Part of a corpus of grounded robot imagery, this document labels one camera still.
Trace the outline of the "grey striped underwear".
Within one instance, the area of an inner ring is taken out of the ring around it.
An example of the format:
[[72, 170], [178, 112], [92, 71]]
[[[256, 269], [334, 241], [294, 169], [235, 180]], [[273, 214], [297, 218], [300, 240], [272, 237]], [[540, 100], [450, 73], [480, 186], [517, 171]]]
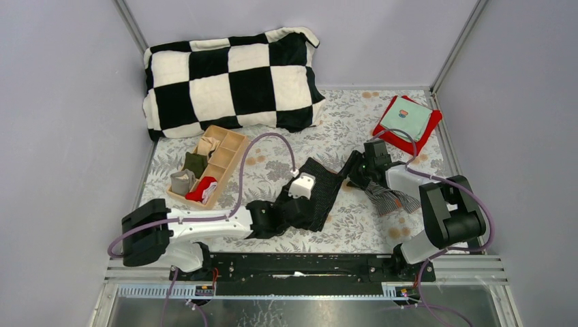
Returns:
[[416, 198], [400, 191], [387, 189], [375, 182], [370, 182], [364, 192], [379, 216], [388, 215], [399, 209], [413, 213], [421, 207], [420, 201]]

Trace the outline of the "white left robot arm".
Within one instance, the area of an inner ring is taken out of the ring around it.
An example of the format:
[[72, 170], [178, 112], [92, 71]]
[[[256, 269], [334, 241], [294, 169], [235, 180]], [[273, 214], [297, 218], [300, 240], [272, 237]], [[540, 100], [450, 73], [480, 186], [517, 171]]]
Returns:
[[126, 267], [174, 266], [196, 280], [211, 273], [206, 238], [269, 239], [307, 223], [315, 203], [306, 197], [274, 203], [255, 200], [234, 210], [171, 209], [161, 198], [121, 220], [121, 259]]

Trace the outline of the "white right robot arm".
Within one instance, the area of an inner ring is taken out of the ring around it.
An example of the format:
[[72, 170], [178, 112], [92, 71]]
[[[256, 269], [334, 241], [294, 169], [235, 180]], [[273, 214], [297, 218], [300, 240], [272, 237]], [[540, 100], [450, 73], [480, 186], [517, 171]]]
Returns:
[[399, 280], [409, 280], [417, 273], [418, 263], [438, 252], [486, 233], [479, 204], [464, 176], [428, 176], [401, 161], [391, 161], [388, 153], [359, 151], [350, 154], [343, 171], [359, 189], [366, 190], [375, 183], [420, 202], [423, 231], [393, 250], [391, 272]]

